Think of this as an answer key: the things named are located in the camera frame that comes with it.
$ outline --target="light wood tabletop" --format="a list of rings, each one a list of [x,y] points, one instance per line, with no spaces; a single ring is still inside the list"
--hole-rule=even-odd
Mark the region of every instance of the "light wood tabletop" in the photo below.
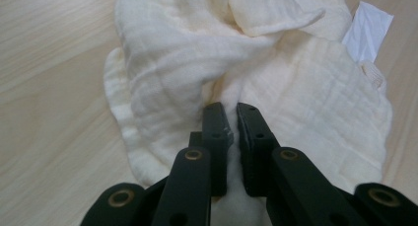
[[[363,1],[394,15],[376,61],[393,106],[383,183],[418,203],[418,0]],[[0,0],[1,225],[79,225],[135,183],[103,84],[114,3]]]

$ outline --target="wooden table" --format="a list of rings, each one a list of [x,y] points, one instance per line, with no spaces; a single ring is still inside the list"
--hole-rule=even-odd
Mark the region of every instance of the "wooden table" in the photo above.
[[[394,113],[383,182],[418,203],[418,0],[363,1],[394,15],[376,62]],[[0,0],[1,225],[79,225],[135,182],[103,88],[114,2]]]

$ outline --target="cream muslin cloth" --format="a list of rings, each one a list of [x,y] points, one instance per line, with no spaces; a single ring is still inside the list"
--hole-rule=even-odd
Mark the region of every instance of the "cream muslin cloth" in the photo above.
[[[217,101],[235,143],[212,225],[271,224],[242,184],[237,102],[258,107],[281,145],[304,151],[334,185],[378,182],[391,107],[364,72],[376,67],[358,66],[340,42],[350,22],[344,0],[118,0],[123,48],[106,60],[104,86],[139,184],[170,173]]]

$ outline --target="towel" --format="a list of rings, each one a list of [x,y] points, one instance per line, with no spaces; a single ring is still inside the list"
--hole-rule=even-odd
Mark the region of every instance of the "towel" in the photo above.
[[[339,188],[382,178],[391,106],[341,40],[344,0],[118,0],[122,47],[104,88],[143,187],[170,173],[202,108],[222,102],[235,133],[228,192],[212,225],[271,225],[242,183],[236,104],[260,109],[282,146],[304,151]]]

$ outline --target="round hole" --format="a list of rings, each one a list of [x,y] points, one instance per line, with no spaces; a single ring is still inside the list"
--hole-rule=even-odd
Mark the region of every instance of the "round hole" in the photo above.
[[[187,215],[183,213],[176,213],[170,217],[170,225],[183,226],[187,224]]]
[[[202,152],[198,150],[189,150],[185,152],[185,158],[188,160],[198,160],[202,158],[202,156],[203,156]]]
[[[388,207],[397,207],[400,205],[400,201],[396,195],[385,189],[371,188],[369,189],[368,194],[369,197],[372,198],[375,202],[382,205]]]
[[[122,207],[132,201],[134,195],[135,193],[131,189],[120,189],[108,198],[107,203],[111,207]]]
[[[296,160],[299,158],[299,155],[297,152],[292,151],[292,150],[282,150],[280,152],[280,157],[286,160]]]
[[[220,133],[213,133],[212,137],[218,139],[218,138],[221,138],[221,134]]]
[[[335,226],[348,226],[350,225],[350,221],[342,214],[339,213],[331,213],[329,215],[329,221]]]

